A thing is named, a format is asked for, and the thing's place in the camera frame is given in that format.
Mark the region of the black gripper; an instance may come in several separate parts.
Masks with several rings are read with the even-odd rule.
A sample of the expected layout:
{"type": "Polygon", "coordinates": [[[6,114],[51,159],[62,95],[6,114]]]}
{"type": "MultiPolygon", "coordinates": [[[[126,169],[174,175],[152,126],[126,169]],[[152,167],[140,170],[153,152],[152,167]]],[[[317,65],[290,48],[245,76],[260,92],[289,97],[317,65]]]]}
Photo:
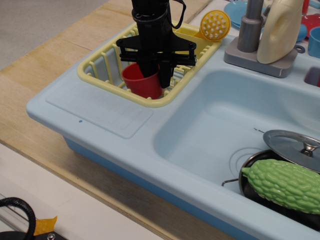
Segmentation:
{"type": "Polygon", "coordinates": [[[134,8],[131,13],[138,35],[116,41],[120,59],[137,62],[144,78],[159,71],[160,85],[165,89],[170,85],[173,66],[196,65],[197,44],[174,34],[169,8],[152,8],[149,11],[134,8]]]}

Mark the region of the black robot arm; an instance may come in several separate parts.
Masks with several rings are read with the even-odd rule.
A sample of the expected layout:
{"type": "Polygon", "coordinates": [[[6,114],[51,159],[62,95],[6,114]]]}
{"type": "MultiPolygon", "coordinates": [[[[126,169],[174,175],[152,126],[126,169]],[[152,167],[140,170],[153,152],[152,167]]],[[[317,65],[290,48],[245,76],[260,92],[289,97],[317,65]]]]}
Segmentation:
{"type": "Polygon", "coordinates": [[[120,59],[137,63],[145,78],[158,73],[161,87],[167,88],[176,66],[195,66],[197,45],[174,34],[183,17],[173,25],[169,1],[134,0],[132,7],[138,35],[116,41],[120,59]]]}

